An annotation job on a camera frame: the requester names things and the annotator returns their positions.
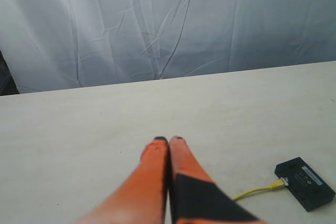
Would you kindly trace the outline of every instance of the black electronic device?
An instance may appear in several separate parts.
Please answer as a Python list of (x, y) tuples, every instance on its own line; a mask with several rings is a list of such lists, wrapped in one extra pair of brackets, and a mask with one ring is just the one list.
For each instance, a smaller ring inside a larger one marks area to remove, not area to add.
[(278, 164), (275, 174), (288, 179), (288, 190), (307, 212), (329, 203), (335, 192), (300, 157)]

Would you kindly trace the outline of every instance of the yellow cable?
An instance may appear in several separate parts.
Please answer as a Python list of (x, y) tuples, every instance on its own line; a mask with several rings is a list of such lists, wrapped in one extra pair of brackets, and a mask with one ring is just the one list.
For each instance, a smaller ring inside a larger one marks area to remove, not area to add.
[(259, 188), (255, 188), (255, 189), (252, 189), (252, 190), (244, 191), (241, 194), (238, 194), (236, 197), (234, 197), (233, 201), (237, 201), (237, 200), (241, 199), (242, 197), (244, 197), (248, 194), (255, 193), (256, 191), (275, 190), (275, 189), (285, 187), (285, 186), (288, 186), (288, 183), (287, 183), (286, 179), (285, 178), (280, 178), (280, 179), (277, 179), (276, 181), (272, 182), (268, 186), (259, 187)]

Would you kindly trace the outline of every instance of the white fabric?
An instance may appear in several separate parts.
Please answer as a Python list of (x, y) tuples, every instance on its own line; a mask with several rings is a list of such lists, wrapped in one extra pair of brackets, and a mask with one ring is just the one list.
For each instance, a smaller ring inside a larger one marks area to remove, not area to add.
[(336, 0), (0, 0), (20, 92), (336, 59)]

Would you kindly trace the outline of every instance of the table surface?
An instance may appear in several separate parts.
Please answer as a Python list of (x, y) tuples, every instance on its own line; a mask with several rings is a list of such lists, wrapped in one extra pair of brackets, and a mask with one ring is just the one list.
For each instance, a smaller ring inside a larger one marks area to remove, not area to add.
[[(0, 97), (3, 223), (67, 223), (136, 167), (154, 136), (181, 135), (229, 196), (301, 156), (336, 189), (336, 62)], [(270, 223), (334, 223), (287, 190), (239, 201)], [(166, 223), (170, 223), (167, 213)]]

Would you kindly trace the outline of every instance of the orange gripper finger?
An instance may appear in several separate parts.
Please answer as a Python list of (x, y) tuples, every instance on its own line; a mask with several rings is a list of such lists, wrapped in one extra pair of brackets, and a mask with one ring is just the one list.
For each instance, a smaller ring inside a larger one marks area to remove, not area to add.
[(174, 224), (266, 224), (227, 197), (179, 136), (170, 140), (169, 187)]
[(124, 183), (75, 224), (163, 224), (167, 193), (169, 147), (156, 137)]

